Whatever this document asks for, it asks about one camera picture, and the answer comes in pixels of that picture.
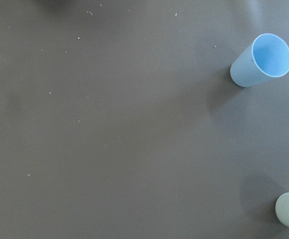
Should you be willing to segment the blue plastic cup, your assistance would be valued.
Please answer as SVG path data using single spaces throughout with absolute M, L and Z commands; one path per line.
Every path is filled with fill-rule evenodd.
M 272 33 L 257 36 L 230 67 L 233 82 L 244 88 L 280 78 L 288 72 L 289 46 Z

